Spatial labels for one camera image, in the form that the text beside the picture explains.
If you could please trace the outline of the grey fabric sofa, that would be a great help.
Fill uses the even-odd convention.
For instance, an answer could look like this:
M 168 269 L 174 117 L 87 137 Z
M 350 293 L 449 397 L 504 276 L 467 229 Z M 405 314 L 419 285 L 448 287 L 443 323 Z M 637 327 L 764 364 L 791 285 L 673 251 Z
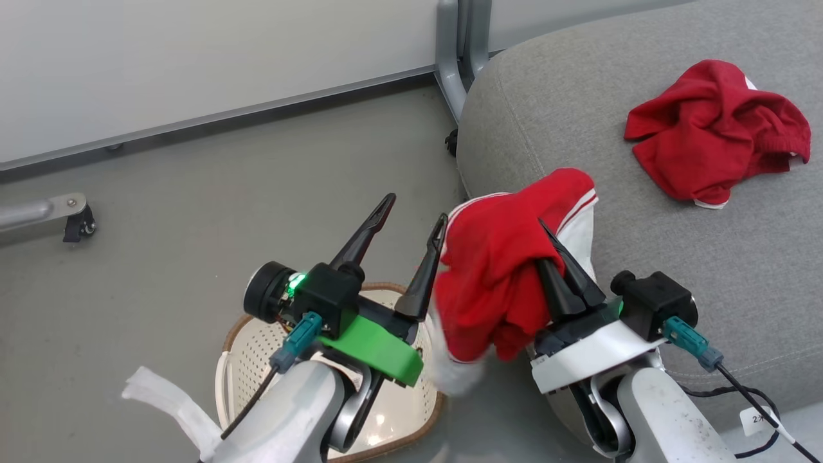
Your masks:
M 622 137 L 630 109 L 704 59 L 787 96 L 812 134 L 806 166 L 744 181 L 716 211 L 664 194 Z M 470 196 L 585 171 L 600 284 L 666 273 L 738 380 L 782 414 L 823 404 L 823 0 L 697 0 L 529 39 L 488 62 L 459 132 Z

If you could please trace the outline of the white perforated laundry basket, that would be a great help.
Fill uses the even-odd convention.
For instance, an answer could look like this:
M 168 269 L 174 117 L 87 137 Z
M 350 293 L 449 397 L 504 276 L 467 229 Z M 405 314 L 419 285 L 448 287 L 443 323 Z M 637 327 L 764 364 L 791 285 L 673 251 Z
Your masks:
M 271 356 L 294 327 L 247 314 L 231 329 L 215 372 L 219 423 L 228 433 L 210 463 L 362 463 L 426 436 L 444 409 L 424 369 L 415 386 L 385 378 L 317 339 L 286 372 Z M 414 348 L 430 360 L 430 335 Z

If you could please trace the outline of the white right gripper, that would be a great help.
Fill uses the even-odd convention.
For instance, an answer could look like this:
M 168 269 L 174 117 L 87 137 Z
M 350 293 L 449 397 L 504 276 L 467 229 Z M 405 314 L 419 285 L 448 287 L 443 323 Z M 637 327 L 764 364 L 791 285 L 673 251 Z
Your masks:
M 626 325 L 620 319 L 623 301 L 606 303 L 596 282 L 544 220 L 539 222 L 564 264 L 561 273 L 551 260 L 537 260 L 550 318 L 559 324 L 539 331 L 533 342 L 531 372 L 541 394 L 629 363 L 664 343 L 646 340 Z M 597 310 L 579 318 L 587 309 Z

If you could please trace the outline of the grey metal partition rail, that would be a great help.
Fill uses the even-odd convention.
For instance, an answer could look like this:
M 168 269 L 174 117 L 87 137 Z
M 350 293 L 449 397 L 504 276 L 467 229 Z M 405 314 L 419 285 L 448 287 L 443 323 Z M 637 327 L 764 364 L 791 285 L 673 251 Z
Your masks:
M 260 113 L 262 111 L 271 111 L 272 109 L 279 109 L 291 105 L 313 102 L 314 100 L 337 96 L 342 93 L 360 91 L 371 87 L 379 87 L 381 85 L 386 85 L 392 82 L 402 81 L 424 75 L 430 75 L 433 74 L 435 70 L 435 65 L 423 66 L 408 71 L 392 73 L 382 77 L 370 78 L 365 81 L 349 83 L 338 87 L 321 89 L 319 91 L 312 91 L 306 94 L 302 94 L 300 96 L 282 98 L 279 100 L 274 100 L 274 102 L 265 102 L 261 104 L 242 107 L 239 109 L 230 109 L 229 111 L 223 111 L 221 113 L 203 115 L 197 118 L 189 118 L 189 120 L 183 120 L 182 122 L 169 123 L 158 126 L 156 128 L 138 130 L 136 132 L 130 132 L 130 134 L 106 138 L 106 140 L 92 141 L 92 143 L 76 145 L 74 147 L 68 147 L 67 149 L 51 150 L 50 152 L 45 152 L 34 156 L 27 156 L 26 158 L 19 158 L 11 161 L 0 161 L 0 172 L 21 169 L 24 167 L 39 164 L 41 162 L 58 160 L 60 158 L 65 158 L 66 156 L 74 156 L 77 154 L 90 152 L 90 150 L 105 150 L 105 148 L 109 145 L 114 145 L 117 143 L 132 143 L 132 141 L 144 140 L 144 138 L 149 138 L 152 136 L 158 136 L 162 134 L 170 134 L 170 132 L 174 132 L 177 130 L 190 129 L 203 124 L 220 122 L 223 120 L 227 120 L 227 118 L 247 116 L 249 114 Z

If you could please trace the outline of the grey metal partition leg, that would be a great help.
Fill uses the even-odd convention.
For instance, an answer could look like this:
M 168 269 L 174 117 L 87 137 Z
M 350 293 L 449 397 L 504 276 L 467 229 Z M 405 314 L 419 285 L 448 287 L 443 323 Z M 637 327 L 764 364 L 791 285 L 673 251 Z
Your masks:
M 79 192 L 0 205 L 0 232 L 25 228 L 42 222 L 67 219 L 84 213 L 89 208 L 90 204 L 85 194 Z

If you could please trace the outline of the red garment with white trim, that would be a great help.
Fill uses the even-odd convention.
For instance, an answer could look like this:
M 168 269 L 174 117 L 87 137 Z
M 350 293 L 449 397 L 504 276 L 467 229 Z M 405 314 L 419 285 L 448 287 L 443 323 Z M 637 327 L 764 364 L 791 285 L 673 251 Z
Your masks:
M 812 131 L 785 96 L 759 90 L 731 62 L 703 60 L 632 109 L 624 138 L 669 197 L 722 209 L 741 182 L 807 164 Z

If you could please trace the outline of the grey metal partition post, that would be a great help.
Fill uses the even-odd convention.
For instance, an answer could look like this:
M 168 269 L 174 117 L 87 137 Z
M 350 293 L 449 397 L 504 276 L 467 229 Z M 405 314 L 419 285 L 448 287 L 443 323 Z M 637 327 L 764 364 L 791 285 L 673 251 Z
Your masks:
M 435 32 L 435 78 L 455 123 L 467 97 L 465 82 L 490 60 L 492 0 L 438 0 Z

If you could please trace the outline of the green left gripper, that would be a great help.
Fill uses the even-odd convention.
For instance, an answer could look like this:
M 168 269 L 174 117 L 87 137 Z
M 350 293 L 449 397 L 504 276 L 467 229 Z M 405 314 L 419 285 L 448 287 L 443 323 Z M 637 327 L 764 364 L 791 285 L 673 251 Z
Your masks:
M 340 268 L 344 264 L 361 265 L 374 235 L 383 229 L 396 199 L 395 193 L 382 198 L 332 259 L 332 268 Z M 424 366 L 420 352 L 413 346 L 418 326 L 415 320 L 426 319 L 448 223 L 449 217 L 442 213 L 426 240 L 426 252 L 421 263 L 405 293 L 395 303 L 394 310 L 378 302 L 359 302 L 359 313 L 347 329 L 341 331 L 337 339 L 321 335 L 318 338 L 320 342 L 364 363 L 387 379 L 403 386 L 415 386 Z

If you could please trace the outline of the red white striped garment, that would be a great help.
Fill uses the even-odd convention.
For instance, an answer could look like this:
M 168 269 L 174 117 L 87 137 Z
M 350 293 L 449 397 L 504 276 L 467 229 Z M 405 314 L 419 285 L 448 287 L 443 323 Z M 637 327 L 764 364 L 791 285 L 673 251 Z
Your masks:
M 495 351 L 515 358 L 552 317 L 536 260 L 565 266 L 553 234 L 589 277 L 597 194 L 593 179 L 558 169 L 517 193 L 476 197 L 453 209 L 426 328 L 430 380 L 448 396 L 468 393 Z

